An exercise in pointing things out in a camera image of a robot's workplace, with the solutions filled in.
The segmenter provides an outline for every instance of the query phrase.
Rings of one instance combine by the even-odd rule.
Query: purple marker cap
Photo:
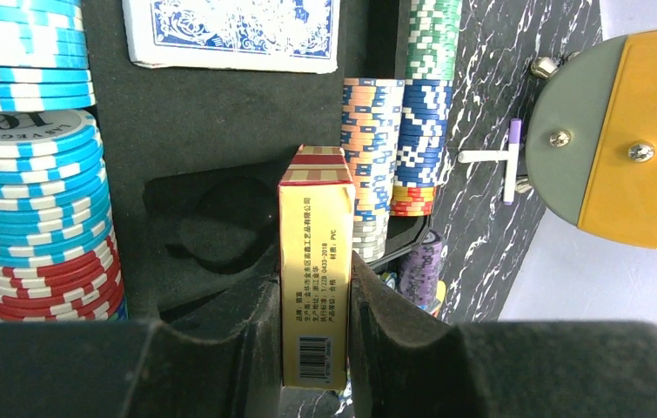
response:
[[[520,131],[523,129],[523,121],[520,119],[513,119],[510,121],[510,136],[507,139],[508,144],[520,143]]]

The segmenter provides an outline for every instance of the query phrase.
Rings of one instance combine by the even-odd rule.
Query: yellow panel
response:
[[[641,141],[653,144],[656,155],[635,163],[627,150]],[[657,31],[626,41],[578,227],[657,248]]]

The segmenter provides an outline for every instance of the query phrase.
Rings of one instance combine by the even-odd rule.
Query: yellow box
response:
[[[338,147],[302,147],[279,182],[285,386],[346,386],[355,196]]]

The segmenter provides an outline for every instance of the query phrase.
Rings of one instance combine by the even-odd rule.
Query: stack of poker chips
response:
[[[96,103],[79,0],[0,0],[0,111]]]
[[[400,261],[399,293],[421,309],[427,309],[436,300],[445,246],[443,237],[430,230],[423,242]]]
[[[353,249],[367,262],[385,254],[404,85],[344,79],[341,147],[356,186]]]
[[[0,320],[126,319],[111,215],[88,112],[0,113]]]
[[[412,0],[392,215],[432,213],[451,107],[460,0]]]

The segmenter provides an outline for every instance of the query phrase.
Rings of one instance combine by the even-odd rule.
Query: purple poker chip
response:
[[[417,306],[430,305],[436,299],[445,247],[443,237],[429,230],[423,242],[400,261],[399,292]]]

